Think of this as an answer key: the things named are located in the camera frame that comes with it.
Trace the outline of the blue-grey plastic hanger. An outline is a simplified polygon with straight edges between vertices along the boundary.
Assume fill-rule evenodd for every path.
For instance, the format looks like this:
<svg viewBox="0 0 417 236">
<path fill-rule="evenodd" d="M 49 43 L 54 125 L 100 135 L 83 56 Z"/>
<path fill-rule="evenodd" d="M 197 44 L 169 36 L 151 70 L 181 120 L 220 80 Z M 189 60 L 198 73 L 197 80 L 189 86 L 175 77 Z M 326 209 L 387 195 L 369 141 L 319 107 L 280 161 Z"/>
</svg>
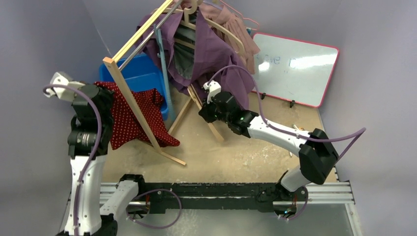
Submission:
<svg viewBox="0 0 417 236">
<path fill-rule="evenodd" d="M 168 107 L 168 116 L 170 121 L 175 121 L 175 111 L 173 108 L 172 98 L 171 98 L 171 92 L 169 87 L 169 80 L 168 80 L 168 71 L 167 71 L 167 65 L 166 65 L 166 59 L 165 59 L 165 53 L 164 53 L 164 47 L 162 42 L 162 35 L 161 30 L 157 27 L 156 24 L 154 24 L 154 33 L 156 35 L 156 42 L 159 47 L 159 54 L 158 57 L 160 58 L 161 62 L 161 69 L 163 74 L 163 81 L 164 81 L 164 88 L 165 88 L 165 99 L 167 102 Z"/>
</svg>

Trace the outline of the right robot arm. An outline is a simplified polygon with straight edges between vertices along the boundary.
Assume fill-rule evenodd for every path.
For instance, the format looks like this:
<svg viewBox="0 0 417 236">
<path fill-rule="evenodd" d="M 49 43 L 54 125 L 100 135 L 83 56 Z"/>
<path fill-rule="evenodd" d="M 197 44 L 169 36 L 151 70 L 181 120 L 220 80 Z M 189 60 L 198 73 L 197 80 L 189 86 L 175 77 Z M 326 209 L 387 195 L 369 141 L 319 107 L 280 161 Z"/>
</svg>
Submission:
<svg viewBox="0 0 417 236">
<path fill-rule="evenodd" d="M 241 108 L 230 92 L 205 101 L 199 115 L 207 123 L 222 121 L 237 135 L 269 142 L 299 158 L 299 165 L 277 183 L 276 193 L 282 200 L 290 199 L 307 184 L 323 184 L 339 158 L 325 131 L 297 130 L 263 119 L 259 113 Z"/>
</svg>

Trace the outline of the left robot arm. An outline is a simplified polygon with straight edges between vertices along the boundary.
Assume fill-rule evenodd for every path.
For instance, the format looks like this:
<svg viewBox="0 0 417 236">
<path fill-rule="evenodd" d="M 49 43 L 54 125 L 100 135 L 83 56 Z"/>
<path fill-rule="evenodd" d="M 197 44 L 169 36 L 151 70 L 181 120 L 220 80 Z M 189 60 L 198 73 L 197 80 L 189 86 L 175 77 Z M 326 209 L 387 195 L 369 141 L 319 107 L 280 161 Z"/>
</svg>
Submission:
<svg viewBox="0 0 417 236">
<path fill-rule="evenodd" d="M 100 204 L 103 168 L 113 134 L 114 93 L 97 85 L 83 85 L 70 95 L 75 111 L 68 135 L 72 168 L 69 214 L 60 236 L 115 236 L 129 202 L 141 201 L 147 191 L 142 175 L 125 174 L 116 191 Z"/>
</svg>

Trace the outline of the red polka dot skirt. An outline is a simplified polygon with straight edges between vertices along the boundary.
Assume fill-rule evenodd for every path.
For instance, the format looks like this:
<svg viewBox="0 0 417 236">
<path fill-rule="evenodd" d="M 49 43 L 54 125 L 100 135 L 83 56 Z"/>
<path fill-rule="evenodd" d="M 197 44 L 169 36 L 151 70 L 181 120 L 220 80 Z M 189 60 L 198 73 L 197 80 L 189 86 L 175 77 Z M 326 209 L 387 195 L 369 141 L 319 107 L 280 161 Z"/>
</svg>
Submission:
<svg viewBox="0 0 417 236">
<path fill-rule="evenodd" d="M 149 138 L 132 112 L 117 84 L 115 82 L 95 82 L 94 84 L 114 92 L 114 102 L 111 108 L 114 120 L 113 134 L 110 140 L 112 149 L 116 150 L 134 139 L 149 143 Z M 160 92 L 153 88 L 146 91 L 132 91 L 131 93 L 141 109 L 158 144 L 163 148 L 179 146 L 180 141 L 171 136 L 165 127 L 160 111 L 165 100 Z"/>
</svg>

